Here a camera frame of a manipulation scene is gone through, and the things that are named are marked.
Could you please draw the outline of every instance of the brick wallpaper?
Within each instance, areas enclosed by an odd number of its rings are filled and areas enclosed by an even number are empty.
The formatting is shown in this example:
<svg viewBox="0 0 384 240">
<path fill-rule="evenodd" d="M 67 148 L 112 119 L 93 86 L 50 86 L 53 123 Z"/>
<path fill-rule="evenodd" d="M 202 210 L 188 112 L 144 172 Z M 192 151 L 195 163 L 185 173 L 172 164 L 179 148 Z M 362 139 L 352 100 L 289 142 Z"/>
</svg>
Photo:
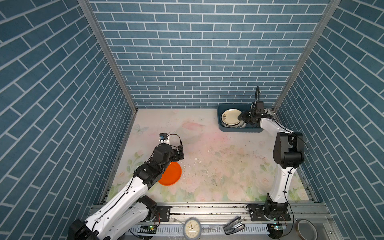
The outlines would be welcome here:
<svg viewBox="0 0 384 240">
<path fill-rule="evenodd" d="M 139 108 L 271 107 L 327 3 L 91 0 Z"/>
<path fill-rule="evenodd" d="M 345 239 L 384 239 L 384 1 L 342 0 L 278 115 Z"/>
<path fill-rule="evenodd" d="M 130 115 L 76 0 L 0 1 L 0 239 L 84 219 Z"/>
</svg>

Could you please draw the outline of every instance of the stapler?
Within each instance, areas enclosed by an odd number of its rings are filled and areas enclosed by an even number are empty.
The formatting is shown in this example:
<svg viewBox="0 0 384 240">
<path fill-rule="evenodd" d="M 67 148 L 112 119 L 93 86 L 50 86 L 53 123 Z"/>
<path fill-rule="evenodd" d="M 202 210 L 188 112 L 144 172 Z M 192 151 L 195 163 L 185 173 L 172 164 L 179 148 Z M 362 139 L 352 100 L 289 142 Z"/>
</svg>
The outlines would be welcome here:
<svg viewBox="0 0 384 240">
<path fill-rule="evenodd" d="M 245 225 L 241 222 L 241 217 L 237 217 L 230 222 L 227 226 L 223 227 L 226 235 L 237 233 L 245 228 Z"/>
</svg>

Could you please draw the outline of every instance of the alarm clock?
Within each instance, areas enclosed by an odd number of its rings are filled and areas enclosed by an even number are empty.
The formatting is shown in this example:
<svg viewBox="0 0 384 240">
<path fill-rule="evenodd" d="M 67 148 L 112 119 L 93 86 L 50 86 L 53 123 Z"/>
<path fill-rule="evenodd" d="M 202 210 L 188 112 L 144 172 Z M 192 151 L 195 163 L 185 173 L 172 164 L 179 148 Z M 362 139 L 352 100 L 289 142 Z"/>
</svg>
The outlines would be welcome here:
<svg viewBox="0 0 384 240">
<path fill-rule="evenodd" d="M 184 223 L 183 234 L 187 240 L 198 240 L 201 236 L 201 231 L 201 224 L 195 218 L 190 218 Z"/>
</svg>

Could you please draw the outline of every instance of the black mounting plate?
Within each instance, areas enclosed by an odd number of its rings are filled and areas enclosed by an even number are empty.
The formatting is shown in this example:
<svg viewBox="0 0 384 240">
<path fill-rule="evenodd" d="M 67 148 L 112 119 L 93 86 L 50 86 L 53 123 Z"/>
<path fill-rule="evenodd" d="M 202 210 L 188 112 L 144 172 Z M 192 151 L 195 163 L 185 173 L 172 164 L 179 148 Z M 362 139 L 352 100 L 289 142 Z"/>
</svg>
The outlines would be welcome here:
<svg viewBox="0 0 384 240">
<path fill-rule="evenodd" d="M 249 215 L 251 216 L 251 221 L 253 222 L 259 222 L 259 221 L 271 221 L 264 215 L 264 205 L 260 204 L 248 204 L 247 210 L 249 211 Z M 290 221 L 291 216 L 289 213 L 285 212 L 276 212 L 274 213 L 276 217 L 279 217 L 279 221 Z"/>
<path fill-rule="evenodd" d="M 170 206 L 157 206 L 156 211 L 160 214 L 161 222 L 169 222 Z"/>
</svg>

